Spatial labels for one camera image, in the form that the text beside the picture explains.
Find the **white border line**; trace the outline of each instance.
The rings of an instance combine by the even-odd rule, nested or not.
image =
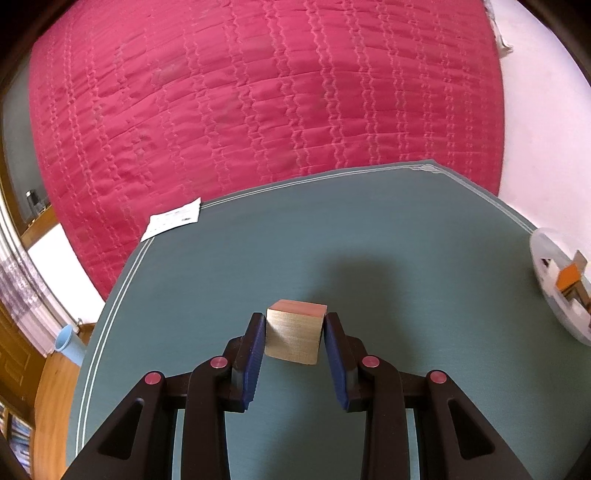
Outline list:
[[[117,296],[115,297],[115,301],[113,302],[113,305],[111,306],[111,310],[109,311],[109,314],[107,315],[107,320],[105,322],[105,325],[103,326],[103,329],[100,332],[100,336],[99,336],[99,341],[97,343],[97,347],[95,348],[95,351],[92,355],[92,360],[90,361],[90,366],[88,367],[88,375],[86,377],[86,382],[84,384],[84,390],[82,392],[82,399],[80,400],[80,414],[78,415],[78,426],[76,428],[76,455],[78,455],[78,453],[80,453],[80,450],[82,449],[80,446],[80,422],[82,420],[82,408],[84,405],[84,400],[86,397],[86,391],[88,389],[88,382],[90,379],[90,371],[92,370],[92,366],[95,363],[95,359],[96,359],[96,353],[98,351],[99,345],[101,343],[101,341],[103,340],[103,335],[105,334],[105,330],[107,328],[107,325],[109,324],[109,321],[111,322],[109,324],[109,329],[107,331],[107,334],[105,336],[105,340],[104,343],[101,347],[100,350],[100,355],[97,359],[97,362],[95,364],[95,372],[93,374],[92,377],[92,383],[90,385],[90,390],[88,391],[88,401],[86,402],[86,413],[84,415],[84,428],[82,431],[82,444],[84,444],[84,437],[86,434],[86,419],[88,417],[88,410],[89,410],[89,405],[90,405],[90,396],[92,394],[92,389],[95,383],[95,377],[96,377],[96,371],[98,370],[98,366],[99,366],[99,362],[100,362],[100,357],[102,356],[103,353],[103,348],[105,347],[105,343],[107,341],[107,338],[109,336],[109,332],[111,331],[111,325],[113,323],[113,319],[115,318],[115,315],[113,315],[113,308],[115,307],[115,305],[117,305],[117,310],[119,310],[119,305],[121,304],[121,300],[123,300],[123,296],[125,296],[125,292],[127,292],[127,288],[129,287],[129,284],[131,282],[131,280],[133,279],[133,277],[135,276],[135,272],[137,272],[137,269],[139,267],[139,264],[142,262],[142,260],[144,259],[145,253],[148,251],[148,247],[150,247],[150,245],[152,244],[151,241],[146,242],[142,248],[140,249],[137,257],[135,257],[134,263],[131,265],[131,268],[129,269],[129,272],[127,273],[127,276],[125,277],[125,280],[123,281],[121,288],[119,289],[119,291],[117,292]]]
[[[256,194],[265,193],[265,192],[271,192],[273,190],[284,189],[286,187],[293,187],[293,186],[301,185],[301,184],[305,184],[305,183],[313,183],[315,181],[320,181],[320,180],[330,180],[330,179],[334,179],[337,177],[348,177],[351,175],[373,173],[376,171],[401,170],[401,169],[405,169],[405,168],[407,168],[409,170],[426,171],[429,173],[443,173],[448,178],[456,181],[457,183],[459,183],[463,187],[467,188],[471,192],[476,193],[480,198],[486,200],[488,203],[490,203],[491,205],[496,207],[498,210],[500,210],[505,215],[507,215],[507,217],[509,217],[511,220],[513,220],[515,223],[517,223],[517,225],[522,227],[526,232],[531,233],[533,231],[526,223],[524,223],[518,216],[516,216],[507,207],[505,207],[504,205],[498,204],[492,198],[490,198],[486,193],[480,191],[478,188],[476,188],[474,185],[471,185],[469,182],[456,177],[452,172],[449,172],[443,168],[440,168],[438,165],[433,165],[431,163],[415,164],[415,165],[390,165],[387,167],[365,168],[363,170],[340,171],[337,173],[327,174],[327,175],[323,175],[321,177],[315,177],[315,178],[306,178],[305,177],[305,178],[300,178],[298,180],[291,181],[289,183],[284,183],[281,185],[274,185],[271,187],[254,190],[252,192],[239,193],[237,195],[234,195],[234,196],[231,196],[231,197],[228,197],[225,199],[214,200],[212,202],[208,202],[205,205],[202,205],[201,208],[202,209],[210,208],[210,207],[214,207],[216,205],[221,205],[222,203],[227,203],[227,202],[231,202],[233,200],[239,200],[242,198],[246,198],[251,195],[256,195]],[[80,411],[78,414],[78,426],[76,429],[76,455],[78,455],[78,453],[80,453],[80,450],[82,449],[82,447],[86,443],[85,442],[86,423],[88,420],[88,412],[90,410],[90,398],[92,396],[92,391],[95,386],[95,379],[96,379],[96,374],[98,372],[100,359],[103,355],[103,350],[105,349],[106,341],[107,341],[109,334],[111,332],[111,327],[113,326],[113,322],[115,321],[115,317],[117,315],[117,312],[119,311],[119,307],[121,305],[121,302],[123,301],[123,298],[125,297],[127,289],[129,288],[131,281],[134,279],[135,273],[138,271],[140,264],[142,263],[148,249],[150,248],[150,245],[152,245],[152,243],[154,242],[154,238],[155,237],[150,238],[142,246],[142,248],[140,249],[140,251],[138,253],[138,256],[135,257],[134,263],[132,264],[131,269],[127,273],[127,276],[125,277],[124,282],[121,284],[121,288],[119,289],[119,292],[117,293],[117,296],[115,297],[115,301],[113,302],[113,305],[111,305],[111,309],[109,311],[109,314],[107,315],[105,325],[100,332],[99,341],[98,341],[95,351],[92,355],[92,360],[90,362],[90,367],[88,369],[88,374],[86,376],[84,391],[82,392],[82,399],[80,401]],[[80,426],[82,423],[82,417],[84,417],[84,425],[82,426],[82,435],[80,435]]]

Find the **white plastic container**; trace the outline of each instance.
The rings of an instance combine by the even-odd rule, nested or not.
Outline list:
[[[576,301],[568,301],[556,288],[555,272],[550,271],[542,259],[551,259],[559,269],[572,263],[575,252],[579,250],[591,263],[589,252],[576,239],[550,228],[538,228],[531,234],[530,251],[534,264],[535,276],[538,278],[544,297],[559,322],[579,342],[591,346],[591,315]],[[581,282],[587,291],[591,291],[587,265]]]

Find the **curtain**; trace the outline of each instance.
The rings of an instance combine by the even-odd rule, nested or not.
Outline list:
[[[76,323],[55,298],[21,243],[0,194],[0,301],[25,337],[47,356],[57,334]]]

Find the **blue gripper pad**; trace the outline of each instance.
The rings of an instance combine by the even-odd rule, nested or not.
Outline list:
[[[248,409],[248,404],[255,398],[256,382],[261,370],[262,357],[265,352],[265,324],[267,320],[261,315],[256,326],[256,335],[244,371],[244,386],[242,390],[242,406]]]
[[[340,358],[335,332],[326,319],[324,320],[324,347],[329,358],[330,374],[335,385],[336,398],[343,409],[347,410],[349,408],[349,397],[347,395],[345,367]]]

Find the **bookshelf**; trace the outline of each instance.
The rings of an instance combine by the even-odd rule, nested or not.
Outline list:
[[[12,414],[8,407],[0,403],[0,430],[8,440],[11,450],[27,473],[31,474],[31,435],[29,424]]]

